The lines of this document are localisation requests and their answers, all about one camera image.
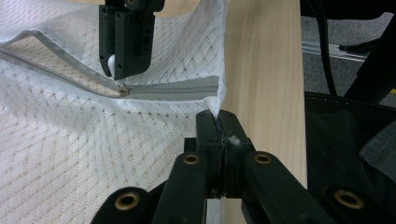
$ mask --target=black cable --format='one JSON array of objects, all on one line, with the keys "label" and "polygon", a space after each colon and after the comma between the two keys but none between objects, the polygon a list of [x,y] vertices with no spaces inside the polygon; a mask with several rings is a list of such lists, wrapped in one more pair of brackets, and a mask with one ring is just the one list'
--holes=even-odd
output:
[{"label": "black cable", "polygon": [[340,45],[339,49],[348,53],[368,54],[375,48],[378,41],[379,38],[361,43],[359,45]]},{"label": "black cable", "polygon": [[315,18],[318,22],[320,55],[323,63],[324,75],[327,81],[327,87],[329,88],[330,94],[336,96],[337,91],[332,78],[332,65],[330,63],[328,26],[326,15],[323,9],[323,3],[321,0],[307,0],[307,2],[309,6],[311,6],[311,9],[314,12]]}]

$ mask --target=white fabric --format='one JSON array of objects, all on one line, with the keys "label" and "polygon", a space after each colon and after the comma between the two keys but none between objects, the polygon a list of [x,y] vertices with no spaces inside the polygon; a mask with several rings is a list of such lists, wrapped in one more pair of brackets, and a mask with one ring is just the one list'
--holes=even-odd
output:
[{"label": "white fabric", "polygon": [[[103,75],[97,6],[0,1],[0,49],[17,56],[0,53],[0,223],[89,223],[115,190],[161,184],[184,137],[195,136],[195,115],[219,112],[224,10],[222,0],[202,0],[193,13],[158,20],[150,69],[124,80],[151,85],[219,77],[218,93],[194,101],[149,101],[107,98],[47,76],[56,72],[103,94],[113,92],[62,57]],[[219,202],[210,206],[209,212],[219,212]],[[220,221],[209,214],[208,223]]]}]

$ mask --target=wooden surface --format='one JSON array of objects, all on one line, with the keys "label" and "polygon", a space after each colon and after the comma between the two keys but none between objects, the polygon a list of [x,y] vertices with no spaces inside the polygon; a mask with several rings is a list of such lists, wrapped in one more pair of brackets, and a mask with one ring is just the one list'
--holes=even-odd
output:
[{"label": "wooden surface", "polygon": [[[166,0],[158,16],[184,14],[197,2]],[[237,115],[257,150],[275,154],[305,185],[300,2],[229,0],[225,59],[223,109]],[[245,223],[239,200],[226,200],[225,206],[225,223]]]}]

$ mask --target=black fabric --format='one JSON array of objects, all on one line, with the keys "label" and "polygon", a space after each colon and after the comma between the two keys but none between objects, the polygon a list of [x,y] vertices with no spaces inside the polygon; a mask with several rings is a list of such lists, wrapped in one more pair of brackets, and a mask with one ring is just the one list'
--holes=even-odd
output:
[{"label": "black fabric", "polygon": [[396,119],[396,111],[337,99],[305,96],[308,190],[318,197],[329,186],[349,187],[396,217],[396,185],[359,157],[364,144]]},{"label": "black fabric", "polygon": [[[372,20],[384,12],[396,12],[394,0],[322,0],[327,19]],[[315,17],[307,0],[300,0],[301,15]]]}]

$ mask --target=brass grommet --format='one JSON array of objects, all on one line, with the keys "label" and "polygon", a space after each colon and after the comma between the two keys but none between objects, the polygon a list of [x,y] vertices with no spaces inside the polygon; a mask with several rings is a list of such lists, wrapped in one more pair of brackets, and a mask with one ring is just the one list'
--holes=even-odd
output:
[{"label": "brass grommet", "polygon": [[121,211],[126,211],[136,207],[139,204],[139,194],[136,192],[128,192],[117,198],[115,205]]},{"label": "brass grommet", "polygon": [[352,209],[362,209],[364,207],[363,200],[351,191],[339,189],[334,193],[334,197],[337,202],[345,207]]},{"label": "brass grommet", "polygon": [[199,157],[196,155],[187,155],[184,157],[183,161],[188,165],[194,165],[199,162]]},{"label": "brass grommet", "polygon": [[256,161],[258,163],[262,163],[262,164],[268,164],[268,163],[271,163],[271,158],[269,158],[266,155],[259,154],[259,155],[254,156],[254,161]]}]

